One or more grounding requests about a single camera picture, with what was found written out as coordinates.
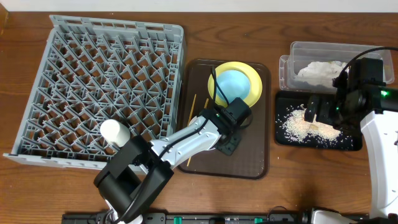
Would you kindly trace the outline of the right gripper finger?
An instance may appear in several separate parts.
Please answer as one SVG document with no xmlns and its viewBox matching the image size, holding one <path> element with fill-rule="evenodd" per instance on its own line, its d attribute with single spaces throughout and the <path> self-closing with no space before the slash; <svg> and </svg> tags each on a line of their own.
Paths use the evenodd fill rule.
<svg viewBox="0 0 398 224">
<path fill-rule="evenodd" d="M 318 105 L 320 103 L 320 97 L 318 95 L 312 95 L 308 99 L 307 108 L 304 114 L 304 120 L 312 123 L 315 115 L 317 114 Z"/>
<path fill-rule="evenodd" d="M 317 122 L 333 124 L 333 109 L 335 109 L 335 103 L 332 100 L 321 99 L 318 105 Z"/>
</svg>

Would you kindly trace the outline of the rice grains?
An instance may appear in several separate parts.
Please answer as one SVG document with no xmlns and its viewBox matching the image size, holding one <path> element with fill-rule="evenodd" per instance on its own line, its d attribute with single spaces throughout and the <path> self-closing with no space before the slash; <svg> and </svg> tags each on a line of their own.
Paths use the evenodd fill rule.
<svg viewBox="0 0 398 224">
<path fill-rule="evenodd" d="M 306 108 L 301 104 L 287 106 L 277 113 L 275 130 L 282 142 L 325 149 L 354 149 L 352 136 L 345 136 L 328 124 L 305 121 L 305 112 Z"/>
</svg>

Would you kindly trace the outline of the light blue bowl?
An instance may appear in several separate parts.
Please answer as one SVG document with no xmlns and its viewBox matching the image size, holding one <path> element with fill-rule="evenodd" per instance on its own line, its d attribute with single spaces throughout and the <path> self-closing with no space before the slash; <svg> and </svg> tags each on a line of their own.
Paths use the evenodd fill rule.
<svg viewBox="0 0 398 224">
<path fill-rule="evenodd" d="M 245 99 L 251 89 L 249 78 L 243 72 L 227 70 L 216 78 L 216 95 L 225 102 L 225 97 L 231 103 L 235 98 Z"/>
</svg>

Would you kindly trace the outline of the white napkin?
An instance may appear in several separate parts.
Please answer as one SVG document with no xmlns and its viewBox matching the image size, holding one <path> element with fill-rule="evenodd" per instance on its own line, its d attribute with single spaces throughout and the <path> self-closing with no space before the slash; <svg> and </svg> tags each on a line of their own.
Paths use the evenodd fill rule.
<svg viewBox="0 0 398 224">
<path fill-rule="evenodd" d="M 311 62 L 307 67 L 302 68 L 295 77 L 298 81 L 307 82 L 312 86 L 325 86 L 333 88 L 333 79 L 338 77 L 346 62 Z"/>
</svg>

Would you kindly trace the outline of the small white green cup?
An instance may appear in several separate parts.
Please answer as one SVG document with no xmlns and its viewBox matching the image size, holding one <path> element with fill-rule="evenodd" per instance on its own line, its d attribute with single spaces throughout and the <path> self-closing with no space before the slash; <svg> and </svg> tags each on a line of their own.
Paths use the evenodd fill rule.
<svg viewBox="0 0 398 224">
<path fill-rule="evenodd" d="M 131 138 L 130 130 L 115 119 L 108 119 L 100 126 L 100 133 L 110 143 L 123 147 Z"/>
</svg>

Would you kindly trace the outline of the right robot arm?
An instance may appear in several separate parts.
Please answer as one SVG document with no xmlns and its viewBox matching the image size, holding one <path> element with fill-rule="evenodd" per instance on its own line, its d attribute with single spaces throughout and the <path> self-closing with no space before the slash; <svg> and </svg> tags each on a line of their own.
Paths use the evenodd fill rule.
<svg viewBox="0 0 398 224">
<path fill-rule="evenodd" d="M 334 95 L 312 95 L 304 119 L 360 135 L 368 150 L 371 210 L 366 223 L 397 223 L 397 90 L 379 59 L 352 59 L 333 80 Z"/>
</svg>

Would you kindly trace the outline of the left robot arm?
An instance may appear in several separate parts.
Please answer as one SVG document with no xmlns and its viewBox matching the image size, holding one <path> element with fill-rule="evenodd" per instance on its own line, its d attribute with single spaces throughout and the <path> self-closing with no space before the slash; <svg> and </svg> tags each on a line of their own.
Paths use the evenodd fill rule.
<svg viewBox="0 0 398 224">
<path fill-rule="evenodd" d="M 174 168 L 203 151 L 233 151 L 240 142 L 238 132 L 251 114 L 250 107 L 235 98 L 225 107 L 213 104 L 203 109 L 186 128 L 151 141 L 141 135 L 129 137 L 127 127 L 114 119 L 104 121 L 101 135 L 119 146 L 94 179 L 111 209 L 105 222 L 140 222 L 140 216 L 172 178 Z"/>
</svg>

